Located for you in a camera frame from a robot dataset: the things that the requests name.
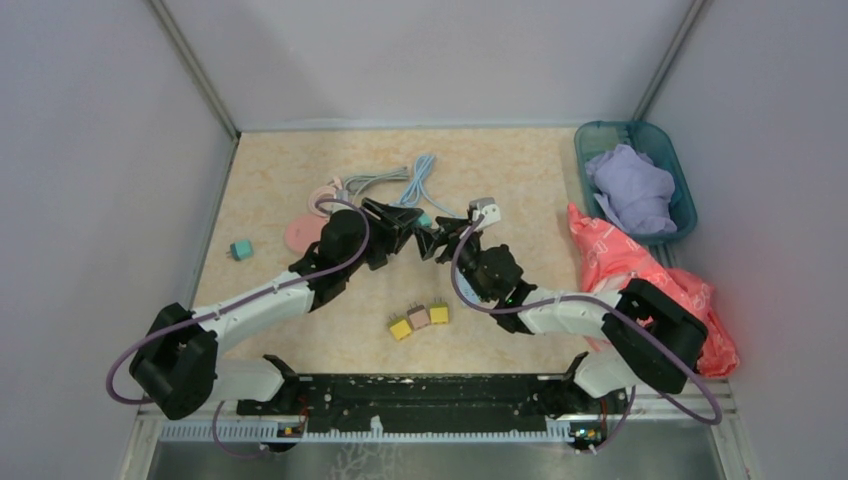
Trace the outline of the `light blue power strip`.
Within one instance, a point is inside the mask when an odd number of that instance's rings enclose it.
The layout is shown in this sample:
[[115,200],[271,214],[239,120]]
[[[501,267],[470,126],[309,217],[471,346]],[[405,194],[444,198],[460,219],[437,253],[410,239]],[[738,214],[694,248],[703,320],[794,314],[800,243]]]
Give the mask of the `light blue power strip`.
[[458,289],[463,297],[465,297],[471,303],[480,303],[479,296],[476,294],[470,283],[459,270],[456,271],[456,282]]

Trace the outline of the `yellow charger plug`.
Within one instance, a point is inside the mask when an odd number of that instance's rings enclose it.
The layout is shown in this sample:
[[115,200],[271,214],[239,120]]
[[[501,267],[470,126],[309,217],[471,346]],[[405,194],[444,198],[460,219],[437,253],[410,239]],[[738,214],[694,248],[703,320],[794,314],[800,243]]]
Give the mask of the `yellow charger plug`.
[[445,325],[450,322],[450,309],[447,303],[436,302],[429,305],[428,314],[432,325]]
[[413,333],[413,328],[407,317],[395,316],[388,323],[388,331],[396,341],[401,341]]

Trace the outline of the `teal USB charger plug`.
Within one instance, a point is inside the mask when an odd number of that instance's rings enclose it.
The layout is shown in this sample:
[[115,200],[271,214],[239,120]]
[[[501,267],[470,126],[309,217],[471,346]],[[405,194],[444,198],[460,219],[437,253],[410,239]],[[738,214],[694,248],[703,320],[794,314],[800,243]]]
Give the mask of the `teal USB charger plug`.
[[228,247],[228,256],[235,261],[244,261],[254,255],[254,248],[249,239],[238,240]]

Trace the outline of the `green USB charger plug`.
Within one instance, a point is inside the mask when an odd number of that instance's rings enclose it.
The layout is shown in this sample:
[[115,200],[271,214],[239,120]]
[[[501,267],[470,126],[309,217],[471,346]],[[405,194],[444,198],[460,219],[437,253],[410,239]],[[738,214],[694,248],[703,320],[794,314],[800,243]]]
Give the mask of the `green USB charger plug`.
[[422,213],[417,218],[416,225],[422,228],[430,228],[432,226],[432,219],[426,213]]

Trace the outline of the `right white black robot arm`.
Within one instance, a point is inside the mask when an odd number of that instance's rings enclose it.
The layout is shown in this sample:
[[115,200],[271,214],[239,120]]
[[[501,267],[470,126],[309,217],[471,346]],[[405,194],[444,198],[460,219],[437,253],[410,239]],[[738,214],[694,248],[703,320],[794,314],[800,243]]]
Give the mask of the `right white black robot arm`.
[[413,229],[422,259],[449,263],[451,282],[465,281],[475,292],[460,300],[491,316],[510,333],[568,333],[608,342],[608,347],[575,361],[563,398],[576,412],[588,412],[602,396],[647,385],[661,394],[679,394],[695,382],[697,359],[707,339],[705,325],[654,284],[633,278],[618,290],[599,293],[554,291],[524,280],[506,245],[484,249],[483,230],[496,213],[474,211],[466,219],[438,218],[434,228]]

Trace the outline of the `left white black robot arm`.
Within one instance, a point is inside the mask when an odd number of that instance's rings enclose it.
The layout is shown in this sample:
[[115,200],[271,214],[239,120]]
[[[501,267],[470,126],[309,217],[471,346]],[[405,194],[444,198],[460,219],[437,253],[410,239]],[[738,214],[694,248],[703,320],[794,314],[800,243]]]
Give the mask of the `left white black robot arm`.
[[153,403],[171,420],[209,401],[253,400],[277,414],[292,411],[300,388],[274,361],[235,361],[223,355],[243,341],[290,318],[312,313],[341,295],[362,267],[377,270],[419,227],[423,210],[365,198],[343,200],[303,257],[264,285],[212,306],[163,307],[148,334],[121,356]]

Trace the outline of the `pink brown charger plug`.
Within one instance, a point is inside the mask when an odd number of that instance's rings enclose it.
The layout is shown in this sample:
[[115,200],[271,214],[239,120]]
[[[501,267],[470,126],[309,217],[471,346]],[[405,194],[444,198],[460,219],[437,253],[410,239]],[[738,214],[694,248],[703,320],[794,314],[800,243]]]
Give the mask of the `pink brown charger plug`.
[[426,328],[431,324],[429,311],[423,305],[413,306],[406,312],[406,315],[413,331]]

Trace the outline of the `red patterned plastic bag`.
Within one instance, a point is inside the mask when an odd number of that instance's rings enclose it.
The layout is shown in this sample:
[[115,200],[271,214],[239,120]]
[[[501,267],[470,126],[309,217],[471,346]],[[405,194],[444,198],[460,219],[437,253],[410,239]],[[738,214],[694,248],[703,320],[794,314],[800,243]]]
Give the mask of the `red patterned plastic bag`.
[[619,290],[634,278],[646,280],[687,309],[708,329],[696,371],[707,378],[726,378],[741,363],[737,347],[712,306],[715,287],[693,273],[662,266],[613,224],[591,218],[569,203],[567,225],[581,258],[580,286],[596,293]]

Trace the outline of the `teal plastic basket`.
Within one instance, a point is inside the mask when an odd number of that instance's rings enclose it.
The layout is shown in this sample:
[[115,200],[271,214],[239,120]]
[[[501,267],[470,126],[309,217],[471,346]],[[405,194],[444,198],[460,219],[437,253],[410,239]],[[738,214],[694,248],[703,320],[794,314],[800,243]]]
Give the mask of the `teal plastic basket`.
[[601,191],[589,179],[586,164],[619,145],[627,145],[644,154],[653,165],[668,172],[675,190],[670,198],[669,214],[677,230],[671,233],[633,234],[631,237],[646,246],[670,244],[682,240],[697,225],[697,212],[689,186],[671,139],[659,127],[644,121],[592,121],[581,125],[574,135],[578,178],[589,216],[606,219],[597,196]]

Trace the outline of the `lavender cloth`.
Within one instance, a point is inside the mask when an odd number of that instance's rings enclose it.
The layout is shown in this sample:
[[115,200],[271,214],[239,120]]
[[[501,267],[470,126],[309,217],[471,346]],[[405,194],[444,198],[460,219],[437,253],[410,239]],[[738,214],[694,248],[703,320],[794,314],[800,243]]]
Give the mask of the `lavender cloth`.
[[628,234],[663,235],[677,231],[670,205],[676,191],[672,174],[647,155],[619,144],[585,164],[594,195],[608,221]]

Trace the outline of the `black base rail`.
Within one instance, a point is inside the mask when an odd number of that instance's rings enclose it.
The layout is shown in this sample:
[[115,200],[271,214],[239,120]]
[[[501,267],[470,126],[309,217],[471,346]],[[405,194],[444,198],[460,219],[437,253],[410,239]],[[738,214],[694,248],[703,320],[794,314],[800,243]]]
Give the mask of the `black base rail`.
[[620,414],[627,396],[593,398],[558,374],[301,374],[271,400],[241,400],[241,416],[290,415],[309,433],[541,433],[569,415]]

